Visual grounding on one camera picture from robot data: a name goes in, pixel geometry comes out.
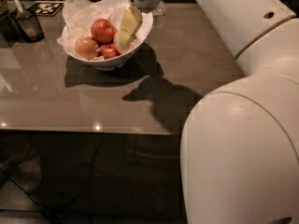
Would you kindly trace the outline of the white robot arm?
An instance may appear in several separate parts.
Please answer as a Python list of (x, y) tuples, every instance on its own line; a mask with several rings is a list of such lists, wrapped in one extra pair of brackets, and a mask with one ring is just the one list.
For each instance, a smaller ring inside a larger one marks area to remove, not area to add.
[(188, 224), (299, 224), (299, 20), (280, 0), (195, 1), (244, 77), (186, 119)]

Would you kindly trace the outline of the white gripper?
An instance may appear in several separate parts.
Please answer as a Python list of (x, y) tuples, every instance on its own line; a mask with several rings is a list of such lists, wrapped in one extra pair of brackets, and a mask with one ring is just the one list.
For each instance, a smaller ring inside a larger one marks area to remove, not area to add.
[(130, 6), (124, 10), (121, 26), (118, 30), (121, 44), (126, 45), (129, 39), (137, 33), (143, 21), (142, 12), (150, 13), (159, 6), (161, 1), (162, 0), (128, 0)]

